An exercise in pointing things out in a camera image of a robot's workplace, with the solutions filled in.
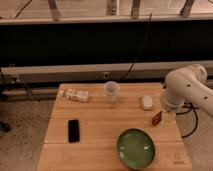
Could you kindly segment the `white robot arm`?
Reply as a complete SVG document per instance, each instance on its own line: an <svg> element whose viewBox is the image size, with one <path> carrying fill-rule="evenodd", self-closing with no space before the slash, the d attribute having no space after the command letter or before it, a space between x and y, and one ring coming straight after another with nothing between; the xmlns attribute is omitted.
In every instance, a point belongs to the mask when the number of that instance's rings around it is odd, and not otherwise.
<svg viewBox="0 0 213 171"><path fill-rule="evenodd" d="M177 111L185 101L191 102L213 117L213 90L208 88L207 71L199 64L188 65L169 72L166 89L160 96L166 111Z"/></svg>

